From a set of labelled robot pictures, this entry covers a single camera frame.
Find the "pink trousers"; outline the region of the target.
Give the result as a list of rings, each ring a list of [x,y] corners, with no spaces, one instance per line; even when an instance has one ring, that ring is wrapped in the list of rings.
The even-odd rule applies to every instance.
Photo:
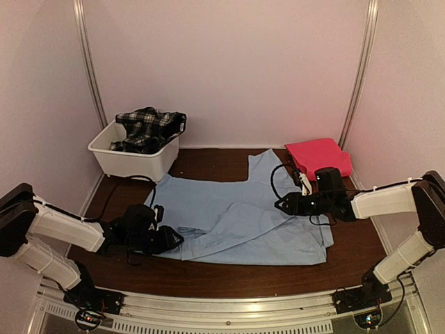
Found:
[[[342,177],[348,177],[353,172],[350,154],[343,151],[332,138],[290,143],[284,147],[309,181],[315,181],[315,172],[323,168],[337,168]]]

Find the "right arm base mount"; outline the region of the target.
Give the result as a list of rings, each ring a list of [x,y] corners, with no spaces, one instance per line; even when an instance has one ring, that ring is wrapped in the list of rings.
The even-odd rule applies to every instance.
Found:
[[[383,323],[382,304],[392,300],[388,284],[381,283],[372,273],[362,278],[354,288],[338,288],[332,294],[337,314],[353,313],[355,323],[364,330],[376,329]]]

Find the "light blue shirt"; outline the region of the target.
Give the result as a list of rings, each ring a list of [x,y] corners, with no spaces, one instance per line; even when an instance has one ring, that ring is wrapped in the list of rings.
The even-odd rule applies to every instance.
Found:
[[[276,195],[298,191],[281,161],[267,150],[248,157],[242,182],[187,180],[166,175],[145,201],[164,207],[162,223],[184,242],[162,257],[242,265],[315,265],[334,243],[324,215],[289,216],[274,207]]]

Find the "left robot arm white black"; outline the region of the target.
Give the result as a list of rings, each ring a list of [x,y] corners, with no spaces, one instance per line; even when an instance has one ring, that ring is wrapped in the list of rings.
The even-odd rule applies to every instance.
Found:
[[[57,282],[85,309],[100,302],[87,269],[54,251],[40,240],[46,236],[105,254],[112,247],[130,253],[159,255],[181,245],[184,238],[162,224],[164,208],[144,204],[127,207],[110,223],[77,216],[36,196],[30,184],[21,183],[1,197],[1,256],[25,263]]]

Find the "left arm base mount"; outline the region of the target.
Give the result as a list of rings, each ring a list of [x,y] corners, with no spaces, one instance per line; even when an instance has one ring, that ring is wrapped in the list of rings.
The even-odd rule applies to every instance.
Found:
[[[74,323],[84,332],[96,330],[108,319],[107,315],[119,315],[124,300],[124,294],[97,288],[86,280],[72,289],[60,290],[63,292],[64,302],[77,309]]]

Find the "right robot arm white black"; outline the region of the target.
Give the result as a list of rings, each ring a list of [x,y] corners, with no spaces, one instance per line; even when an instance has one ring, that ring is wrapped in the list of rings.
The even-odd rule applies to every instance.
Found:
[[[336,168],[315,172],[317,190],[312,191],[299,173],[302,190],[278,196],[275,208],[290,216],[329,214],[345,222],[374,216],[415,213],[419,220],[416,232],[399,244],[362,278],[357,302],[371,307],[379,300],[386,285],[413,269],[424,259],[444,248],[444,180],[436,171],[417,179],[408,179],[367,190],[349,190]]]

